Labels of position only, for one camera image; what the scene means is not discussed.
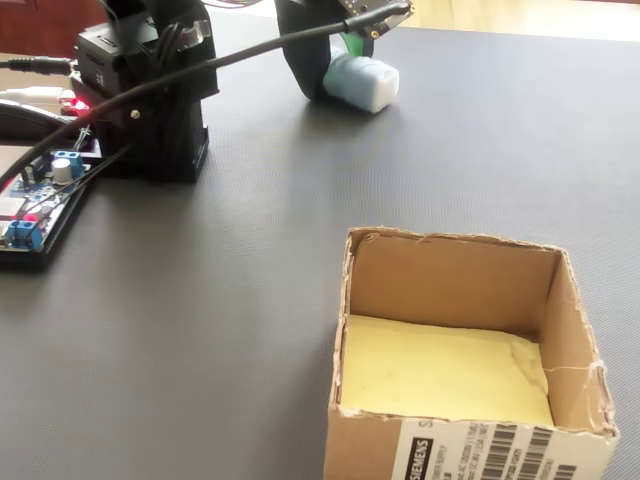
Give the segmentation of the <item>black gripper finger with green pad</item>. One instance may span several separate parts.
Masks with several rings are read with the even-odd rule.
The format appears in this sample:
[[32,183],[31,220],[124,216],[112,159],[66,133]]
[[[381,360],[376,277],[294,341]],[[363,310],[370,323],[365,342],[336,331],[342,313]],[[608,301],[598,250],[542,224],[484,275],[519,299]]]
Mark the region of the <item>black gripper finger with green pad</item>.
[[344,33],[343,42],[352,56],[372,57],[374,54],[375,38],[371,36],[370,28]]

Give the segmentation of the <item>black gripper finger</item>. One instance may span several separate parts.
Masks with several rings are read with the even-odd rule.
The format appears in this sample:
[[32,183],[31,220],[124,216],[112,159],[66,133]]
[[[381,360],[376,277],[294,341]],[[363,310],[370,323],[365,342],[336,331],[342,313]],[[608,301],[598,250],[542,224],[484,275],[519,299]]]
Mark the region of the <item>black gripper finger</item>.
[[[281,36],[343,21],[346,12],[339,1],[275,1]],[[328,36],[288,43],[284,57],[302,93],[311,101],[327,97],[323,85],[331,60]]]

